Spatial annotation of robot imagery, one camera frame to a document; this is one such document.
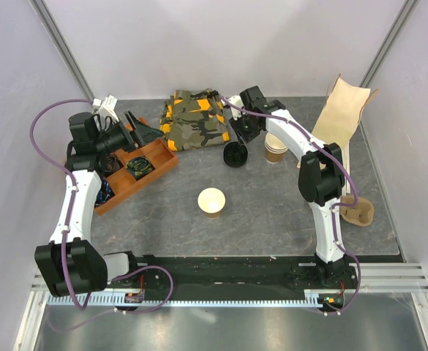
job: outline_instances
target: gray table surface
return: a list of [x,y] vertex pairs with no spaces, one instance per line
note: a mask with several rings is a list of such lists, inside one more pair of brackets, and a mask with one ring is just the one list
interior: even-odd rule
[[[309,131],[325,102],[323,97],[279,100]],[[130,109],[158,127],[163,105],[164,100],[119,101],[116,112],[123,116]],[[299,193],[297,159],[287,152],[282,162],[269,164],[265,135],[247,145],[248,161],[236,169],[223,162],[223,146],[178,152],[174,169],[103,216],[94,215],[92,244],[102,253],[158,256],[313,254],[315,226]],[[341,220],[346,248],[355,254],[399,254],[360,129],[350,142],[350,174],[359,194],[375,206],[375,220],[369,227]],[[204,216],[197,204],[208,187],[221,189],[227,199],[218,219]]]

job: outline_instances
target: small black wheel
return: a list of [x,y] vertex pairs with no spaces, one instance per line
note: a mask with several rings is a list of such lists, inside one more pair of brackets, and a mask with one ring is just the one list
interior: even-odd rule
[[223,160],[230,167],[241,167],[248,160],[248,149],[236,141],[229,143],[223,149]]

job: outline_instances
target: brown paper cup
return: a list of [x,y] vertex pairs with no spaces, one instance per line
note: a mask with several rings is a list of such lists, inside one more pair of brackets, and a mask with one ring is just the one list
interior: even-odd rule
[[280,154],[277,154],[268,150],[266,147],[266,159],[270,163],[279,163],[280,161],[282,161],[282,158],[284,157],[285,152],[287,152],[287,150],[283,151]]
[[264,140],[266,159],[270,163],[279,163],[287,152],[287,146],[275,135],[267,133]]
[[216,188],[204,189],[199,194],[198,205],[208,218],[215,219],[225,207],[225,195]]

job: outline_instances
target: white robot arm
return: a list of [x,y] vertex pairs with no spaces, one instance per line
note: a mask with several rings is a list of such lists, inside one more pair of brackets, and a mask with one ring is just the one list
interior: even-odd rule
[[[305,155],[308,155],[307,158],[309,158],[309,156],[317,154],[318,150],[313,146],[313,143],[321,148],[326,147],[322,140],[313,137],[311,133],[307,132],[305,129],[297,129],[293,124],[300,126],[299,123],[296,122],[290,112],[286,110],[285,106],[276,100],[267,102],[258,87],[247,89],[241,93],[241,96],[235,95],[228,98],[227,102],[224,102],[224,105],[230,105],[232,107],[233,118],[230,120],[230,125],[235,130],[240,143],[243,143],[244,140],[246,142],[251,141],[254,137],[259,135],[261,129],[265,129],[278,137],[293,152],[298,160],[301,160]],[[258,112],[277,118],[265,118],[265,121],[261,121],[255,116],[248,116],[246,111],[243,111],[243,113],[240,111],[245,108],[245,105],[248,105],[246,106],[247,110],[255,109]],[[340,156],[340,149],[338,146],[336,147],[336,145],[334,145],[334,149],[337,151],[337,156]],[[333,183],[337,184],[337,186],[333,189],[333,195],[327,195],[325,197],[326,200],[321,199],[321,201],[316,201],[313,199],[310,201],[307,199],[315,220],[317,237],[316,256],[326,265],[338,262],[344,257],[343,251],[337,246],[340,245],[342,248],[344,247],[342,244],[340,222],[339,220],[336,221],[337,241],[334,237],[332,224],[333,215],[339,218],[339,207],[334,206],[333,209],[333,205],[339,202],[342,186],[344,185],[343,179],[343,176],[339,177],[339,179]],[[309,177],[309,182],[313,182],[312,177]]]
[[[127,129],[114,112],[116,101],[112,96],[103,102],[96,99],[93,113],[78,113],[69,118],[72,141],[67,148],[65,167],[72,177],[66,177],[61,215],[49,244],[35,250],[38,268],[51,294],[56,297],[70,294],[64,265],[76,294],[104,290],[107,282],[128,273],[131,266],[131,252],[102,256],[90,244],[94,204],[102,188],[108,154],[120,148],[134,151],[137,146],[162,137],[163,133],[142,124],[130,111],[126,112],[126,117],[132,130]],[[110,123],[105,123],[103,128],[101,120],[108,118]],[[62,242],[63,233],[67,236],[65,243]],[[65,263],[61,261],[62,250],[67,257]]]

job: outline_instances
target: brown paper bag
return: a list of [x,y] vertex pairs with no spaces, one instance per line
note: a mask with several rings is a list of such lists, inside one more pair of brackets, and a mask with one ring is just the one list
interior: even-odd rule
[[360,123],[363,109],[378,93],[378,90],[371,94],[370,91],[351,86],[339,75],[312,134],[326,144],[337,143],[344,152]]

